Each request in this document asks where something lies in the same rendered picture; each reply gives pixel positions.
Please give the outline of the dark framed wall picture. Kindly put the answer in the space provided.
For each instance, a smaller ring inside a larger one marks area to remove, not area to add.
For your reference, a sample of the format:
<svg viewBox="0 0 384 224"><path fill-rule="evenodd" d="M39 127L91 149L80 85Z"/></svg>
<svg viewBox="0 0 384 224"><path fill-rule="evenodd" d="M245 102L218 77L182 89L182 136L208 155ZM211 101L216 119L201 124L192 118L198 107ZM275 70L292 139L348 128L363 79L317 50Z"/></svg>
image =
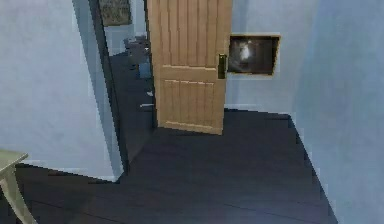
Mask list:
<svg viewBox="0 0 384 224"><path fill-rule="evenodd" d="M280 35L231 35L228 71L272 76L277 64L280 39Z"/></svg>

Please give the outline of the light wooden room door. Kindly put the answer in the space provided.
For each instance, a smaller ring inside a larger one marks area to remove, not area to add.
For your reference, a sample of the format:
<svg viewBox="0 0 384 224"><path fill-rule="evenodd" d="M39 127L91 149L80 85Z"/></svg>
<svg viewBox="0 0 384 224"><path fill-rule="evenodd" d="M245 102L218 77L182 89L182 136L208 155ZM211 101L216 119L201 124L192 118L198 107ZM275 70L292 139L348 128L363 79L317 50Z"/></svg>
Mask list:
<svg viewBox="0 0 384 224"><path fill-rule="evenodd" d="M233 0L147 0L148 35L157 124L223 133L226 78L220 54L229 53Z"/></svg>

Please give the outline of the brown framed wall picture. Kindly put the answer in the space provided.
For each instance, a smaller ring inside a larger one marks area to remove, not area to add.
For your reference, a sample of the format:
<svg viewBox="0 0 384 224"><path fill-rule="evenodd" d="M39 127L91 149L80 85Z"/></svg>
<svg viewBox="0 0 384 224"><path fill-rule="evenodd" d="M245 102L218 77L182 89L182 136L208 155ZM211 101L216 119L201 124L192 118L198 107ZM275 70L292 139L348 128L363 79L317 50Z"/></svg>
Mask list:
<svg viewBox="0 0 384 224"><path fill-rule="evenodd" d="M130 25L130 0L99 0L104 26Z"/></svg>

